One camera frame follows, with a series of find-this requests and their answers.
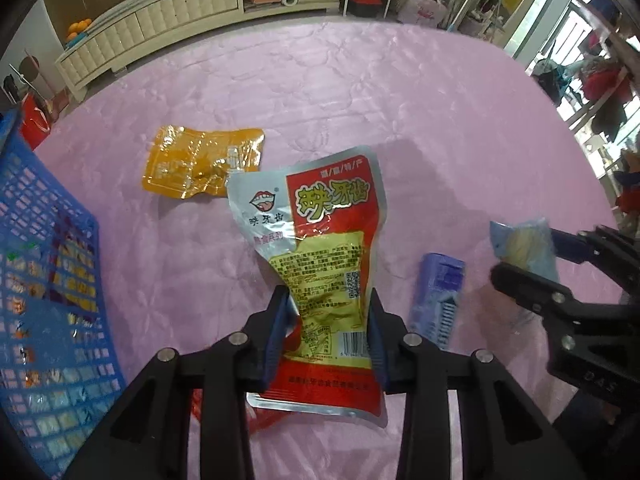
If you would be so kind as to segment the cream TV cabinet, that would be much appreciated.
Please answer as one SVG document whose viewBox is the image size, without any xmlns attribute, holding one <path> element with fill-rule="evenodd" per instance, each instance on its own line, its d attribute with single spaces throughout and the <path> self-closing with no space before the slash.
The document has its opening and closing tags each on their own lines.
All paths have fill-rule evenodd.
<svg viewBox="0 0 640 480">
<path fill-rule="evenodd" d="M 54 66 L 76 101 L 109 70 L 127 65 L 182 40 L 260 18 L 308 11 L 333 12 L 341 0 L 298 0 L 287 8 L 279 2 L 252 0 L 124 0 L 98 16 Z"/>
</svg>

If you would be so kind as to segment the blue plastic basket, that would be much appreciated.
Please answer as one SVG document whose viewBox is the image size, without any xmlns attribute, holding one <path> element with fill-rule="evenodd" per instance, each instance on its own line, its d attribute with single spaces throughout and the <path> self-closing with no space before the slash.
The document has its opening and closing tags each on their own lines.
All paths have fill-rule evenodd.
<svg viewBox="0 0 640 480">
<path fill-rule="evenodd" d="M 1 408 L 61 478 L 126 382 L 108 329 L 99 223 L 1 118 Z"/>
</svg>

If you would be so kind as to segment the red paper bag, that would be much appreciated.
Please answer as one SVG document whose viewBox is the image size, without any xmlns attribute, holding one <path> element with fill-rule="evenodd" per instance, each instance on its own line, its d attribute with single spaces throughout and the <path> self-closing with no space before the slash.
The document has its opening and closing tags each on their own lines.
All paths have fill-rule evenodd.
<svg viewBox="0 0 640 480">
<path fill-rule="evenodd" d="M 50 136 L 51 124 L 31 93 L 27 93 L 22 99 L 21 109 L 21 134 L 28 146 L 35 150 Z"/>
</svg>

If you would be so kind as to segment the blue striped cake packet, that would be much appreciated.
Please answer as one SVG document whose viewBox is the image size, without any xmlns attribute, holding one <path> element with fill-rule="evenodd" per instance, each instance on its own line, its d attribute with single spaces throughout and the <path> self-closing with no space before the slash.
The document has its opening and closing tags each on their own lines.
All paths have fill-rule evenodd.
<svg viewBox="0 0 640 480">
<path fill-rule="evenodd" d="M 545 218 L 519 224 L 489 222 L 494 255 L 502 262 L 559 283 L 549 222 Z"/>
</svg>

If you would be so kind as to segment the pink shopping bag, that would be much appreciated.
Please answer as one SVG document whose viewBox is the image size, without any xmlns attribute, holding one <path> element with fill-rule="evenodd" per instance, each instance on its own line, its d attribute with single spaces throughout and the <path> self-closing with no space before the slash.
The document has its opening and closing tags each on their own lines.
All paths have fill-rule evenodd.
<svg viewBox="0 0 640 480">
<path fill-rule="evenodd" d="M 401 24 L 437 28 L 447 15 L 444 0 L 407 0 L 397 14 Z"/>
</svg>

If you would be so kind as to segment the red silver snack bag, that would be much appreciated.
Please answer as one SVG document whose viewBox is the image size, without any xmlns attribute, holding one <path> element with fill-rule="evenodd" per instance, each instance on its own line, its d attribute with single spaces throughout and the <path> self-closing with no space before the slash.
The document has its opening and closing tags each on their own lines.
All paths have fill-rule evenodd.
<svg viewBox="0 0 640 480">
<path fill-rule="evenodd" d="M 386 218 L 376 155 L 365 146 L 288 168 L 234 174 L 243 236 L 290 291 L 276 376 L 252 408 L 386 424 L 367 324 L 375 239 Z"/>
</svg>

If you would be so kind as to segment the oranges on plate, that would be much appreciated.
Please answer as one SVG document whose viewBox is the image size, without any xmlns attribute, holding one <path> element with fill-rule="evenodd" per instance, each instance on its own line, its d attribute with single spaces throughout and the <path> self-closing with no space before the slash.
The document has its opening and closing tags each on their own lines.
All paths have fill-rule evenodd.
<svg viewBox="0 0 640 480">
<path fill-rule="evenodd" d="M 77 37 L 83 34 L 90 27 L 91 24 L 92 24 L 91 18 L 86 18 L 85 20 L 82 20 L 79 22 L 73 22 L 72 24 L 70 24 L 70 26 L 68 26 L 67 36 L 65 39 L 66 44 L 75 40 Z"/>
</svg>

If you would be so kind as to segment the purple Doublemint gum pack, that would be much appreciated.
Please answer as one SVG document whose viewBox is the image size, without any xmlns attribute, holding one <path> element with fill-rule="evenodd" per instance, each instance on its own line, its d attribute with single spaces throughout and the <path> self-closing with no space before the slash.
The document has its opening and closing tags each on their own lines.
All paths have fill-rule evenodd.
<svg viewBox="0 0 640 480">
<path fill-rule="evenodd" d="M 464 274 L 463 261 L 438 252 L 429 252 L 420 262 L 407 326 L 440 350 L 449 346 Z"/>
</svg>

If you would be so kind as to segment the orange snack pouch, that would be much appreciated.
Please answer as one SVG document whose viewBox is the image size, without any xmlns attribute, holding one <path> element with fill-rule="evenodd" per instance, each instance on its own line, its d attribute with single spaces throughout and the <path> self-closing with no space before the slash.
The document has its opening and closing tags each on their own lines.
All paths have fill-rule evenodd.
<svg viewBox="0 0 640 480">
<path fill-rule="evenodd" d="M 224 197 L 232 174 L 259 169 L 264 141 L 260 129 L 160 127 L 149 150 L 142 188 L 175 200 L 198 194 Z"/>
</svg>

